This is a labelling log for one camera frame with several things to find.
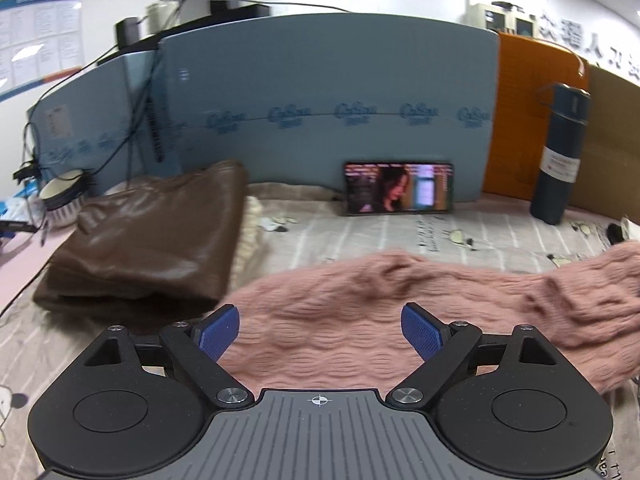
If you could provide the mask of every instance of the white cup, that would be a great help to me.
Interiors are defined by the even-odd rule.
[[[146,7],[146,20],[149,34],[157,34],[162,30],[179,24],[178,2],[161,0]]]

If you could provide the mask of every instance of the white cable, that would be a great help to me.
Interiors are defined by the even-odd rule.
[[[580,77],[584,77],[584,62],[582,61],[582,58],[580,56],[578,56],[573,50],[571,50],[569,47],[561,45],[559,43],[556,43],[555,41],[550,41],[550,40],[544,40],[543,38],[531,38],[532,40],[536,40],[536,41],[541,41],[542,43],[548,43],[552,46],[561,48],[563,50],[566,50],[569,54],[573,54],[577,60],[578,60],[578,75]]]
[[[262,5],[299,5],[303,7],[320,7],[321,9],[333,9],[340,10],[340,12],[351,12],[347,9],[341,9],[340,7],[334,7],[331,5],[320,4],[300,4],[295,2],[263,2],[261,0],[209,0],[210,2],[247,2],[250,4],[262,4]]]

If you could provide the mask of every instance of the black cable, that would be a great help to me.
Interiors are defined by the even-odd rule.
[[[0,310],[0,317],[4,316],[4,314],[9,310],[9,308],[11,308],[11,306],[15,303],[15,301],[20,298],[20,295],[27,290],[27,288],[29,288],[29,286],[31,285],[31,283],[33,283],[39,276],[40,273],[43,271],[43,269],[45,267],[47,267],[47,265],[49,264],[49,261],[51,260],[52,256],[50,256],[46,262],[44,262],[43,266],[40,268],[40,270],[38,272],[36,272],[33,277],[27,282],[27,284],[20,289],[20,291],[18,291],[18,293],[11,298],[11,301],[9,301],[6,306],[4,306],[4,308],[2,310]]]
[[[107,56],[114,48],[116,48],[117,45],[113,45],[109,50],[105,51],[103,54],[100,54],[100,56],[98,56],[97,58],[95,58],[91,63],[86,64],[85,66],[83,66],[80,70],[78,70],[77,72],[74,72],[73,74],[65,77],[64,79],[61,79],[60,81],[58,81],[55,85],[51,86],[50,88],[48,88],[45,92],[43,92],[43,94],[37,99],[37,101],[35,102],[35,104],[33,105],[33,107],[31,107],[31,110],[29,112],[29,117],[27,119],[27,123],[24,125],[24,128],[22,130],[22,164],[25,163],[26,160],[26,153],[28,150],[28,145],[27,145],[27,131],[29,129],[29,127],[31,127],[31,133],[32,133],[32,137],[33,137],[33,148],[34,150],[37,150],[38,146],[37,144],[40,142],[40,136],[39,134],[36,132],[35,135],[33,135],[34,131],[33,131],[33,127],[34,127],[34,123],[31,122],[31,120],[33,119],[33,114],[35,113],[35,110],[37,108],[37,106],[40,104],[40,102],[48,95],[50,94],[52,91],[54,91],[56,88],[58,88],[60,85],[62,85],[63,83],[69,81],[73,76],[78,75],[81,72],[84,72],[84,70],[86,70],[87,68],[89,68],[91,65],[97,63],[98,61],[100,61],[103,57]],[[31,150],[31,158],[33,160],[36,159],[35,156],[35,152],[33,150]]]
[[[174,12],[172,13],[172,15],[168,18],[166,25],[164,28],[166,28],[167,25],[169,25],[172,20],[179,15],[180,10],[182,8],[182,6],[184,5],[186,0],[180,0],[180,2],[178,3],[178,7],[177,9],[174,10]],[[143,23],[146,20],[146,16],[143,16],[139,21],[138,24]],[[36,101],[36,103],[33,105],[33,107],[31,107],[31,111],[28,117],[28,121],[24,126],[24,129],[22,131],[22,164],[25,164],[25,159],[26,159],[26,154],[28,152],[28,145],[27,145],[27,141],[26,141],[26,137],[27,137],[27,131],[28,129],[31,127],[31,133],[32,133],[32,137],[33,137],[33,142],[34,142],[34,149],[31,150],[31,159],[34,160],[36,162],[36,164],[38,164],[37,161],[37,149],[39,147],[40,144],[40,133],[38,131],[38,127],[36,126],[36,124],[34,124],[31,120],[33,118],[33,114],[35,112],[36,107],[38,106],[38,104],[40,104],[40,102],[42,101],[42,99],[44,97],[46,97],[51,91],[55,90],[58,86],[62,85],[63,83],[65,83],[66,81],[68,81],[69,79],[71,79],[73,76],[83,72],[84,70],[86,70],[87,68],[89,68],[91,65],[97,63],[98,61],[100,61],[103,57],[107,56],[114,48],[116,48],[117,45],[112,46],[111,48],[109,48],[106,52],[104,52],[103,54],[101,54],[100,56],[98,56],[95,60],[93,60],[91,63],[88,63],[87,65],[83,66],[80,70],[78,70],[77,72],[69,75],[68,77],[60,80],[59,82],[57,82],[55,85],[53,85],[51,88],[47,89],[46,92],[44,92]],[[132,146],[132,138],[133,135],[135,134],[135,132],[138,130],[138,128],[140,127],[140,124],[142,123],[142,120],[145,116],[145,101],[148,98],[148,92],[150,91],[150,86],[153,80],[153,76],[154,76],[154,72],[156,69],[156,66],[158,65],[158,51],[156,50],[156,54],[154,56],[154,60],[152,63],[152,67],[148,76],[148,79],[142,89],[142,91],[140,92],[140,95],[138,96],[137,102],[135,103],[134,107],[132,108],[132,114],[131,114],[131,122],[129,125],[129,129],[127,131],[127,135],[125,136],[125,138],[122,140],[122,142],[116,147],[116,149],[111,153],[110,156],[108,156],[108,158],[104,161],[104,163],[95,171],[92,171],[90,173],[91,176],[96,176],[98,175],[114,158],[115,156],[120,152],[120,150],[124,147],[125,144],[129,143],[129,148],[128,148],[128,152],[127,152],[127,182],[130,180],[130,173],[132,171],[132,157],[133,157],[133,146]],[[72,179],[65,179],[60,177],[59,175],[56,174],[56,172],[52,169],[52,167],[55,166],[55,164],[53,164],[52,166],[48,166],[46,168],[40,167],[41,169],[47,170],[49,171],[53,177],[58,178],[60,180],[72,180]],[[38,230],[40,230],[42,228],[42,226],[44,225],[44,219],[43,222],[41,224],[41,226],[38,228]]]

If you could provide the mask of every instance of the wall notice board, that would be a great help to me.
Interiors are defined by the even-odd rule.
[[[0,101],[77,72],[80,0],[0,0]]]

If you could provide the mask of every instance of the smartphone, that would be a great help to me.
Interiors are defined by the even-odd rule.
[[[449,162],[347,162],[347,214],[446,213],[453,205]]]

